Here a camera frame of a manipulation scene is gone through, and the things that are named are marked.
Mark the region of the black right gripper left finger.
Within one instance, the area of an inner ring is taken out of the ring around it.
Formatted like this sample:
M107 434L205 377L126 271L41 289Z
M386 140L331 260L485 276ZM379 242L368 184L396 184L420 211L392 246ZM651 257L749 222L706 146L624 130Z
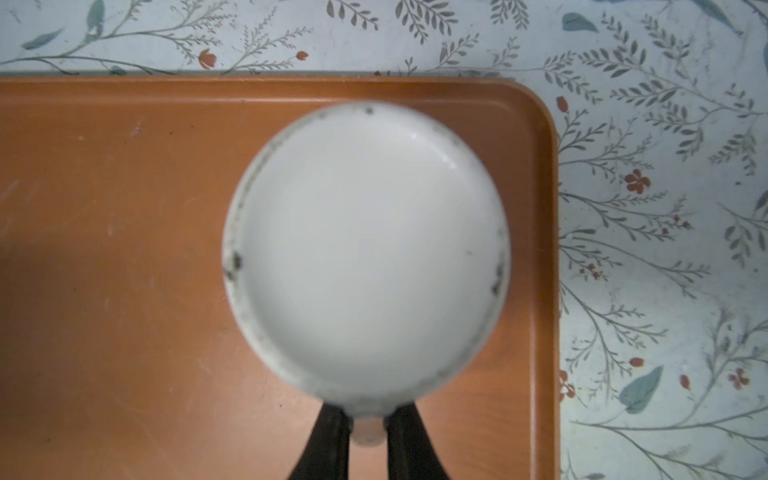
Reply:
M344 411L324 403L288 480L347 480L351 420Z

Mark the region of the white mug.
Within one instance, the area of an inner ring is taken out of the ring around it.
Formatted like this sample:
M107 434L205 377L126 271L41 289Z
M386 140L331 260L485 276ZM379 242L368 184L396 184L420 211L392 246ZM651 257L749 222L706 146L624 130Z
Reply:
M509 286L500 192L433 117L380 102L307 114L245 170L226 217L227 297L279 378L385 440L397 408L458 375Z

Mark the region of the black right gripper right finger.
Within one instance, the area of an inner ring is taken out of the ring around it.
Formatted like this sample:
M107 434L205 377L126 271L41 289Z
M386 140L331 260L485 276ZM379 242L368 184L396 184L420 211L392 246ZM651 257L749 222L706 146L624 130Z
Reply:
M449 480L414 403L385 419L389 480Z

